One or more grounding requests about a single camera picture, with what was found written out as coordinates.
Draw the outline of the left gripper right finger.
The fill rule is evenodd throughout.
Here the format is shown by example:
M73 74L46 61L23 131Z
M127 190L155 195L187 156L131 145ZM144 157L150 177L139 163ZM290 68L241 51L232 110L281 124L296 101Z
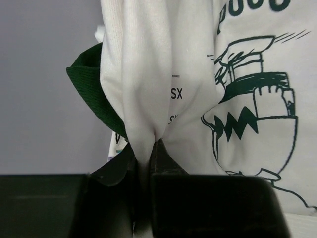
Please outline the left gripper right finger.
M152 229L156 238L288 238L277 197L262 178L190 175L164 143L151 154Z

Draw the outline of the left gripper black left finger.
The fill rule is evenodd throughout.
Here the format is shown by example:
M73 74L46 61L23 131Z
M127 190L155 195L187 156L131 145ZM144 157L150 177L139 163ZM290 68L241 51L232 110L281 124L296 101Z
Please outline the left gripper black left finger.
M130 238L135 158L129 145L91 174L2 175L3 238Z

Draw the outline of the white and green t-shirt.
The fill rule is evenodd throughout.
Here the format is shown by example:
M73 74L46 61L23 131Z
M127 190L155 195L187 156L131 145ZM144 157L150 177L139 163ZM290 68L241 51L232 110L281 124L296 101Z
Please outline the white and green t-shirt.
M314 0L103 0L98 44L66 72L145 167L154 143L192 174L258 176L317 213Z

